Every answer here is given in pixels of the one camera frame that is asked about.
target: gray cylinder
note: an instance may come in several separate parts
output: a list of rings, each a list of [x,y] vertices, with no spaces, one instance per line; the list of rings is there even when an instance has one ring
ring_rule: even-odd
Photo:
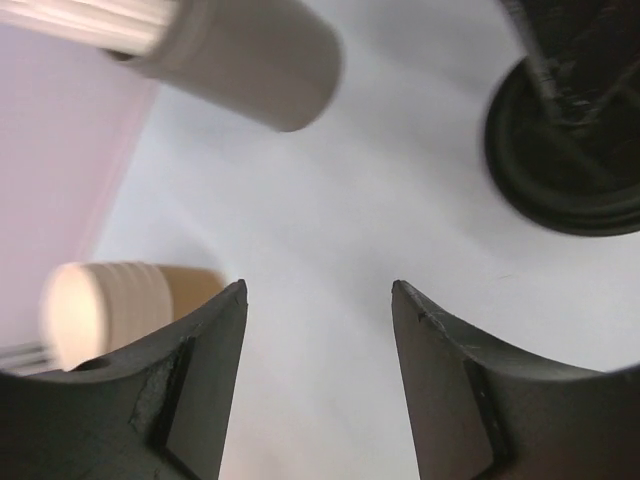
[[[340,77],[333,29],[297,0],[180,0],[165,37],[144,57],[109,54],[280,131],[311,123]]]

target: white cup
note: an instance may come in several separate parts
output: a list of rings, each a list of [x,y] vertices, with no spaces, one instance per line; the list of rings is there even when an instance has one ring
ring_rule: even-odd
[[[195,310],[224,288],[216,272],[135,263],[67,264],[47,281],[41,327],[57,367],[71,370]]]

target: black round base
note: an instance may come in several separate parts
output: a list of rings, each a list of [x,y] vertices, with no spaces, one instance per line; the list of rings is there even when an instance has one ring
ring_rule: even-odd
[[[524,61],[518,64],[485,130],[489,172],[507,201],[564,233],[640,230],[640,88],[633,87],[621,89],[593,124],[562,127],[549,121]]]

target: white tabletop surface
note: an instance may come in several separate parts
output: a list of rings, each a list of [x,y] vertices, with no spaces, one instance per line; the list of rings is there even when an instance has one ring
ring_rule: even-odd
[[[492,0],[312,0],[345,42],[325,115],[277,134],[164,87],[96,259],[221,268],[250,313],[223,479],[417,479],[393,280],[528,350],[640,353],[640,235],[522,219],[480,150],[520,52]]]

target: pink wall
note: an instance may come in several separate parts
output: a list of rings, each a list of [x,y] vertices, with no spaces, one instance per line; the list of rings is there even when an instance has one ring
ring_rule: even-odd
[[[86,257],[153,98],[100,52],[0,25],[0,346],[37,338],[47,273]]]

